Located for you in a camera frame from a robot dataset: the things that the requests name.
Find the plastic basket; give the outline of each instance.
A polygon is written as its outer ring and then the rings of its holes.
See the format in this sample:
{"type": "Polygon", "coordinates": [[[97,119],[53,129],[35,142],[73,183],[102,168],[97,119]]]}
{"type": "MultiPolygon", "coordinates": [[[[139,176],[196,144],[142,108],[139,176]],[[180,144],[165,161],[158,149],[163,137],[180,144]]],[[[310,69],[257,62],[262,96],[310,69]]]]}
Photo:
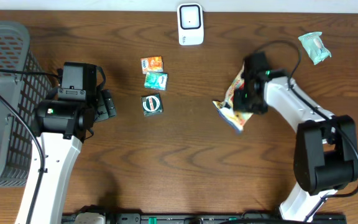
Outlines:
{"type": "MultiPolygon", "coordinates": [[[[0,22],[0,68],[41,72],[29,50],[27,29],[16,22],[0,22]]],[[[31,125],[31,112],[46,96],[51,84],[43,75],[0,72],[0,94],[31,125]]],[[[0,187],[25,185],[31,164],[31,137],[0,103],[0,187]]]]}

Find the perforated basket side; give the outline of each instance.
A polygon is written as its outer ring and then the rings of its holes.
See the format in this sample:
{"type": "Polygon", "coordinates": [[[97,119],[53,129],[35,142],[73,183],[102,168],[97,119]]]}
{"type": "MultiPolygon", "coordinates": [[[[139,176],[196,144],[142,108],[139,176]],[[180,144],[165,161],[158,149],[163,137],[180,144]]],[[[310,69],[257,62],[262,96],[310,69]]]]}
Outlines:
{"type": "MultiPolygon", "coordinates": [[[[29,51],[24,70],[27,72],[41,72],[42,69],[29,51]]],[[[48,78],[44,75],[23,75],[22,88],[17,109],[28,125],[31,125],[31,112],[38,103],[45,98],[51,89],[48,78]]],[[[27,182],[31,165],[32,138],[23,125],[14,121],[12,136],[9,143],[6,166],[0,176],[0,187],[23,186],[27,182]]]]}

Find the wood grain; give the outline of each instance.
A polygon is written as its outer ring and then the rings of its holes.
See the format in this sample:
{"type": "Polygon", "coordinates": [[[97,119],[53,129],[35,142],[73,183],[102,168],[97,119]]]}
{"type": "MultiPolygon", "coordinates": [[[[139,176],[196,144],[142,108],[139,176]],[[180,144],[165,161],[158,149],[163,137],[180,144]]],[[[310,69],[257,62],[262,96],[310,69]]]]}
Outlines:
{"type": "MultiPolygon", "coordinates": [[[[96,124],[74,166],[64,211],[99,204],[145,213],[241,213],[272,210],[295,184],[295,134],[274,110],[253,116],[236,134],[217,114],[242,59],[270,40],[323,32],[333,57],[314,66],[303,51],[295,79],[322,107],[357,123],[358,15],[204,14],[202,45],[182,47],[172,12],[0,11],[29,30],[31,50],[47,71],[66,61],[100,65],[117,117],[96,124]],[[161,55],[169,75],[164,112],[145,118],[140,58],[161,55]]],[[[271,64],[291,69],[296,52],[267,49],[271,64]]],[[[350,191],[355,184],[348,186],[350,191]]],[[[23,189],[0,189],[0,223],[13,223],[23,189]]],[[[358,223],[358,194],[322,210],[358,223]]]]}

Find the wooden surface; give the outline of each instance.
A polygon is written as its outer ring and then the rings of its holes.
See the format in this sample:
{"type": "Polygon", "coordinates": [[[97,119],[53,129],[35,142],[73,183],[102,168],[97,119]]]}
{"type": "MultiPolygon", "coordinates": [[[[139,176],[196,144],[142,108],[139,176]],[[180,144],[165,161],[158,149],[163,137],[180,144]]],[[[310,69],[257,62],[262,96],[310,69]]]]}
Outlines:
{"type": "MultiPolygon", "coordinates": [[[[23,23],[31,50],[46,71],[66,61],[100,65],[117,117],[94,126],[74,166],[64,211],[98,204],[145,213],[241,213],[272,210],[295,184],[295,134],[273,109],[253,116],[242,134],[218,116],[242,59],[270,40],[322,31],[333,57],[314,66],[303,50],[294,78],[323,108],[348,114],[358,138],[358,15],[205,13],[205,39],[182,47],[172,12],[0,11],[23,23]],[[168,73],[160,91],[163,114],[145,118],[140,58],[161,55],[168,73]]],[[[275,68],[291,69],[296,53],[268,49],[275,68]]],[[[350,191],[355,184],[348,186],[350,191]]],[[[23,189],[0,189],[0,223],[13,223],[23,189]]],[[[322,210],[358,223],[358,194],[322,210]]]]}

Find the light blue wrapper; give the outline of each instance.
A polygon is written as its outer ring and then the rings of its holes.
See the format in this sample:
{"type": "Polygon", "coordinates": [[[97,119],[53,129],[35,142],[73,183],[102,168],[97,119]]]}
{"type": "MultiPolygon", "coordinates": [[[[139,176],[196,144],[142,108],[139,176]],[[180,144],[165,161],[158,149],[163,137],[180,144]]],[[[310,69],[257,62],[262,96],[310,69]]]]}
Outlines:
{"type": "Polygon", "coordinates": [[[330,51],[324,47],[323,41],[320,39],[321,34],[322,32],[311,32],[298,37],[314,65],[322,62],[328,56],[332,57],[330,51]]]}

